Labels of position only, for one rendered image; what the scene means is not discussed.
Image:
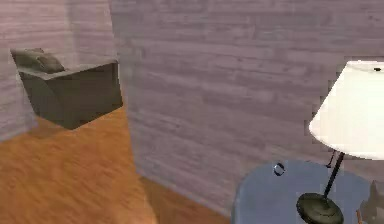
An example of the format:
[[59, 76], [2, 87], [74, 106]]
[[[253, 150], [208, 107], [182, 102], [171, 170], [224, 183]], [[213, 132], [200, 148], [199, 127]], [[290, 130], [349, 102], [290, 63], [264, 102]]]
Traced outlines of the grey sofa cushion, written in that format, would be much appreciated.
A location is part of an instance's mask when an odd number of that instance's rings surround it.
[[43, 54], [37, 57], [41, 70], [48, 74], [58, 73], [65, 70], [61, 62], [51, 54]]

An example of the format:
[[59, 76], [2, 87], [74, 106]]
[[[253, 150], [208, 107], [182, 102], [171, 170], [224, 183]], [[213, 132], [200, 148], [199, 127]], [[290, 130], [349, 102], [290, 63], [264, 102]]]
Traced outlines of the white shade table lamp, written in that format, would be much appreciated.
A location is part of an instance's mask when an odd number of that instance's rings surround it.
[[343, 224], [329, 193], [344, 157], [384, 160], [384, 61], [348, 61], [308, 128], [339, 156], [324, 192], [300, 195], [297, 212], [307, 224]]

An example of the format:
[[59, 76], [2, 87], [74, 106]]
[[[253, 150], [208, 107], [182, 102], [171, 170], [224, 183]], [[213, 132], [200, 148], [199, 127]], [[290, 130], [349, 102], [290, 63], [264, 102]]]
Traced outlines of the round blue side table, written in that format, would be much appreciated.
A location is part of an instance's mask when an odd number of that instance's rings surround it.
[[[306, 224], [296, 203], [304, 193], [323, 193], [331, 170], [323, 164], [285, 160], [258, 166], [241, 181], [231, 224]], [[370, 182], [340, 170], [329, 198], [341, 209], [344, 224], [357, 224], [356, 211], [369, 197]]]

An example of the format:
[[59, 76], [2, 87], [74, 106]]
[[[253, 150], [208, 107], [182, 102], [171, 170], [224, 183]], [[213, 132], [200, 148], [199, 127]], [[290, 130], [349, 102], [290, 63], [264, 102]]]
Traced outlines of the dark grey sofa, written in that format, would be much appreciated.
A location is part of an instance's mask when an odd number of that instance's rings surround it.
[[75, 129], [123, 105], [118, 62], [80, 65], [48, 74], [37, 57], [41, 49], [13, 49], [12, 58], [36, 115], [66, 129]]

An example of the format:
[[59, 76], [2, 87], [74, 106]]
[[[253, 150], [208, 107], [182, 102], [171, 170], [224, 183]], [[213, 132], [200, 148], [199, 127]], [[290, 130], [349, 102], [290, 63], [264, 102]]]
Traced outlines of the grey lumpy object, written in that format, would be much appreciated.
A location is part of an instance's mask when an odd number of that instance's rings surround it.
[[357, 224], [384, 224], [384, 184], [373, 180], [369, 197], [356, 211]]

